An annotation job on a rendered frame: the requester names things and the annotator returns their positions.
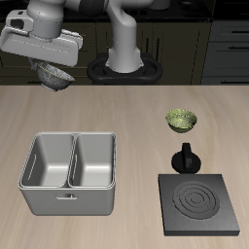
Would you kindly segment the flat black base plate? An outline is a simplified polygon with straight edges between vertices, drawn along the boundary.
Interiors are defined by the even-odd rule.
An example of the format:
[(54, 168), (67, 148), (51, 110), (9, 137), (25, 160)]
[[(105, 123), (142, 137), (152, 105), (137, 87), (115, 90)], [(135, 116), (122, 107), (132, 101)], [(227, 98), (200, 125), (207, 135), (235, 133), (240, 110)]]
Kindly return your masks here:
[(153, 86), (162, 76), (161, 65), (150, 53), (142, 53), (143, 67), (131, 73), (118, 73), (105, 65), (109, 55), (99, 53), (87, 70), (88, 77), (96, 86)]

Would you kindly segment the white two-bin basket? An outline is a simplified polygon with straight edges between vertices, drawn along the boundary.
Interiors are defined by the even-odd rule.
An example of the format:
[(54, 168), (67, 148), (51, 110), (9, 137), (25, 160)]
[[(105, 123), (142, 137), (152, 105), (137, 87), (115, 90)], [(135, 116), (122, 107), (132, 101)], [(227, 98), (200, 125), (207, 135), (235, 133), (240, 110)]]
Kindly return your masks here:
[(18, 180), (37, 216), (107, 216), (116, 187), (113, 132), (39, 132)]

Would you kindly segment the green bowl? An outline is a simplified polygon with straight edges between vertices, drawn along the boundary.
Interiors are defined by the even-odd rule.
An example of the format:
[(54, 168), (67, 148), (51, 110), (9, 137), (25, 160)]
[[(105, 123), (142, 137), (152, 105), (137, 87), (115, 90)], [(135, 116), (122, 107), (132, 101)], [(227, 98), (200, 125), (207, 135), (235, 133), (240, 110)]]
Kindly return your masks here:
[(190, 131), (197, 123), (196, 115), (186, 109), (174, 109), (165, 116), (169, 127), (178, 132), (185, 133)]

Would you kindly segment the round black knob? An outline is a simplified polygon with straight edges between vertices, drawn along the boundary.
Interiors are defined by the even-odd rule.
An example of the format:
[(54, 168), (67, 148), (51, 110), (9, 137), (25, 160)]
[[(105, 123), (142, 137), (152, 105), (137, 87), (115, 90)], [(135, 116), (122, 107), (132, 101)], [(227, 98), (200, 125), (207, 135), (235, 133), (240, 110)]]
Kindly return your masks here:
[(180, 152), (171, 159), (172, 168), (180, 174), (196, 174), (200, 170), (200, 158), (192, 152), (190, 143), (183, 143)]

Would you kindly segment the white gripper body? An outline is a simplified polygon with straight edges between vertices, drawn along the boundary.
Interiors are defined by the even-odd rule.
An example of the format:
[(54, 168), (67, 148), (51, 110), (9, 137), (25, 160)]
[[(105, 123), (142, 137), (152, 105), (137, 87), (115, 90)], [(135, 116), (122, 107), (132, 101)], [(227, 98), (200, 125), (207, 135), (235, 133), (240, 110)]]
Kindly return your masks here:
[(0, 50), (61, 65), (75, 66), (83, 38), (77, 32), (62, 29), (59, 37), (46, 43), (30, 38), (27, 31), (5, 25), (0, 36)]

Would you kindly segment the black bowl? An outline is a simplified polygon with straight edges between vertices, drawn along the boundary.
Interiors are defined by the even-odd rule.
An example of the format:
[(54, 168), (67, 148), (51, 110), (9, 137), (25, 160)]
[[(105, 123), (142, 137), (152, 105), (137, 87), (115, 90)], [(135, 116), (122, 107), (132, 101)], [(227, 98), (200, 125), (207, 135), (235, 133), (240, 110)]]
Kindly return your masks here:
[(66, 89), (75, 81), (72, 76), (50, 65), (48, 62), (39, 62), (37, 64), (37, 75), (41, 85), (52, 91)]

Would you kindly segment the dark kitchen cupboards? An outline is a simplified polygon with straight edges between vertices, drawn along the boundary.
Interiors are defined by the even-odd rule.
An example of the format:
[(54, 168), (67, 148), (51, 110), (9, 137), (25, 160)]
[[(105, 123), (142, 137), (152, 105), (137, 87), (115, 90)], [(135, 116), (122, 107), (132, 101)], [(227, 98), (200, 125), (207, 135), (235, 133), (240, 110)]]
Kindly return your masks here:
[[(7, 15), (25, 10), (30, 0), (0, 0), (0, 34)], [(150, 53), (162, 67), (156, 85), (248, 85), (249, 24), (213, 21), (205, 0), (170, 0), (165, 10), (124, 12), (136, 21), (136, 47)], [(72, 76), (72, 84), (89, 85), (89, 64), (113, 46), (112, 23), (104, 13), (89, 18), (65, 8), (62, 28), (83, 38), (75, 66), (49, 62)], [(0, 50), (0, 85), (40, 84), (28, 57)]]

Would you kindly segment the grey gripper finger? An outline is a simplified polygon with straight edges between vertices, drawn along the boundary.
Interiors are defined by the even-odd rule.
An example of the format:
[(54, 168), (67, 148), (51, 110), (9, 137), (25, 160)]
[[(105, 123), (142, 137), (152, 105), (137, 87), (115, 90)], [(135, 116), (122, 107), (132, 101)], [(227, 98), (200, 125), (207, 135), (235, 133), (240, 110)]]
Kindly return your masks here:
[(37, 70), (38, 63), (31, 57), (28, 58), (30, 64), (31, 64), (31, 70)]

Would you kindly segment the dark grey stove plate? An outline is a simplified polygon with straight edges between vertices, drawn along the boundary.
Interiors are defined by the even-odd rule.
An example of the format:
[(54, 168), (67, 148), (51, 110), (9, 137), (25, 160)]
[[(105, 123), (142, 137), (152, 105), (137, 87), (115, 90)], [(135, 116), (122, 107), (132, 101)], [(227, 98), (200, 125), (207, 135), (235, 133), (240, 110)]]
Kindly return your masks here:
[(160, 174), (158, 182), (164, 235), (239, 235), (221, 174)]

